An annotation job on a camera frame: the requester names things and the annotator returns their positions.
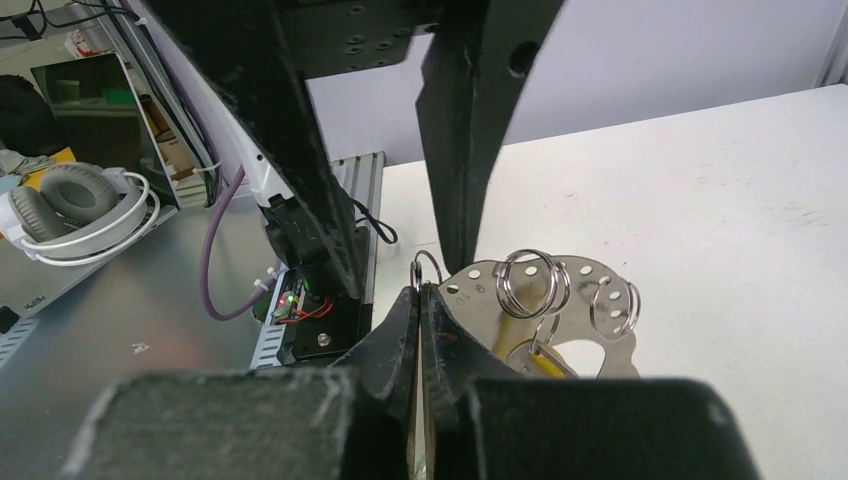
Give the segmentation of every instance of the white table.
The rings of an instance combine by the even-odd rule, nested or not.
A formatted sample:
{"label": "white table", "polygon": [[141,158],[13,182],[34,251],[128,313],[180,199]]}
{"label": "white table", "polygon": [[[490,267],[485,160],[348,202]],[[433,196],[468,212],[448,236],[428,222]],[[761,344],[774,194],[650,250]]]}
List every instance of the white table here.
{"label": "white table", "polygon": [[[440,258],[423,163],[385,170],[380,217],[375,320]],[[717,389],[764,478],[848,475],[848,86],[507,146],[477,258],[522,247],[634,282],[634,364]]]}

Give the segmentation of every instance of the white headphones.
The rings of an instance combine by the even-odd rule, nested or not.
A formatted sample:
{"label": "white headphones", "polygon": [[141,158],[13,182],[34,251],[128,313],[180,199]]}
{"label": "white headphones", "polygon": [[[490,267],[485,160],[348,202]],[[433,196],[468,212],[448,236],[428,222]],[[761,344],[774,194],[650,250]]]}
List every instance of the white headphones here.
{"label": "white headphones", "polygon": [[[141,190],[130,178],[141,182]],[[99,262],[149,232],[159,216],[159,197],[150,183],[123,168],[62,163],[44,172],[40,187],[41,192],[22,186],[0,195],[0,233],[47,265]],[[139,228],[148,196],[153,213]]]}

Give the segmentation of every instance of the metal key holder plate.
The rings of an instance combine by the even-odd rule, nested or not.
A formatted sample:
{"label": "metal key holder plate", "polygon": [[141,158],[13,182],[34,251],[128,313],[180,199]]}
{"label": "metal key holder plate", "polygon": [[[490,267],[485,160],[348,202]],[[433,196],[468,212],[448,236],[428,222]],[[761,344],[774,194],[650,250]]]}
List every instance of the metal key holder plate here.
{"label": "metal key holder plate", "polygon": [[[636,287],[606,265],[589,258],[563,255],[549,259],[564,265],[568,274],[568,290],[556,294],[554,303],[569,295],[559,312],[561,321],[551,344],[572,340],[595,342],[605,354],[598,378],[638,377],[632,362],[636,348],[632,330],[641,308]],[[504,262],[474,263],[447,279],[439,291],[457,322],[506,361],[515,347],[533,338],[539,322],[547,318],[519,319],[504,311],[498,303],[497,282],[498,271],[504,268]],[[547,263],[535,258],[515,262],[510,270],[509,281],[515,296],[529,310],[535,310],[552,288]]]}

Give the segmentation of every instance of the black bag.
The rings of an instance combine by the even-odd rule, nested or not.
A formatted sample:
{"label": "black bag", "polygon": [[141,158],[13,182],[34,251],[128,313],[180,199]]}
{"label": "black bag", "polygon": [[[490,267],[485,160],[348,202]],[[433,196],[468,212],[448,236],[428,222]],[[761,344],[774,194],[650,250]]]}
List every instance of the black bag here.
{"label": "black bag", "polygon": [[50,106],[25,78],[0,75],[0,142],[27,157],[68,146]]}

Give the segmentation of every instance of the headphone ear cup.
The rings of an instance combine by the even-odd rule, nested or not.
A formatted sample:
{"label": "headphone ear cup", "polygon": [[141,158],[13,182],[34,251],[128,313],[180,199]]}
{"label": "headphone ear cup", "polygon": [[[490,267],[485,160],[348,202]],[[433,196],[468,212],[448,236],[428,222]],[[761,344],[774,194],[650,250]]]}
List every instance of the headphone ear cup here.
{"label": "headphone ear cup", "polygon": [[109,213],[118,204],[118,191],[86,163],[60,163],[41,177],[41,196],[59,215],[83,226]]}
{"label": "headphone ear cup", "polygon": [[36,243],[55,240],[71,232],[34,188],[16,187],[9,192],[9,200],[24,231]]}

